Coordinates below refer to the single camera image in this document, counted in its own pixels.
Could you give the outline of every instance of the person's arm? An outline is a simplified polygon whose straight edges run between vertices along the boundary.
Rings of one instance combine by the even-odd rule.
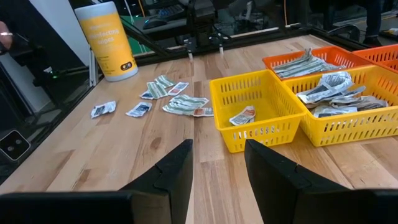
[[[12,45],[12,34],[9,32],[8,27],[3,21],[0,21],[0,42],[8,50]]]

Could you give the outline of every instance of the plastic basket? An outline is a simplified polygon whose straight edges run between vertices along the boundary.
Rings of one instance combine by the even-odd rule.
[[[372,95],[389,103],[387,108],[360,111],[351,114],[316,118],[305,108],[301,127],[314,146],[326,146],[343,142],[379,138],[398,134],[398,75],[376,65],[351,68],[345,71],[351,74],[355,83],[351,89],[366,86],[362,95]],[[295,78],[284,81],[294,93],[314,88],[319,75]]]
[[[266,146],[292,142],[305,112],[295,95],[271,70],[251,72],[210,82],[216,128],[229,152],[244,150],[246,139]],[[253,105],[253,123],[233,126],[229,119]]]
[[[267,69],[271,69],[273,72],[273,68],[277,65],[282,65],[287,62],[291,62],[304,54],[304,51],[295,52],[291,54],[285,55],[278,55],[273,57],[263,58],[262,61],[266,65]],[[353,55],[351,52],[331,46],[331,47],[322,47],[320,49],[313,49],[312,54],[318,58],[322,58],[327,63],[331,63],[333,65],[345,65],[347,68],[358,67],[362,65],[370,65],[371,62],[364,60],[361,57]]]
[[[357,50],[355,55],[393,72],[398,72],[398,44]]]

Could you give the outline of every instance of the keyboard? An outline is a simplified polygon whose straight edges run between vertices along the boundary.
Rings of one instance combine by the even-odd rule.
[[[185,8],[179,4],[176,4],[159,10],[157,17],[159,19],[172,21],[175,19],[184,18],[186,15],[187,13],[185,12]]]

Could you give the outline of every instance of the yellow label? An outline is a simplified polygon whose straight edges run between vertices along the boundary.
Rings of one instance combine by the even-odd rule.
[[[117,12],[80,21],[104,75],[123,75],[137,67]]]

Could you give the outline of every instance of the white lid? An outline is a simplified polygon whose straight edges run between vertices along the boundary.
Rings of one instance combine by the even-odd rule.
[[[108,15],[115,12],[118,12],[118,10],[112,1],[75,9],[75,14],[79,21],[92,17]]]

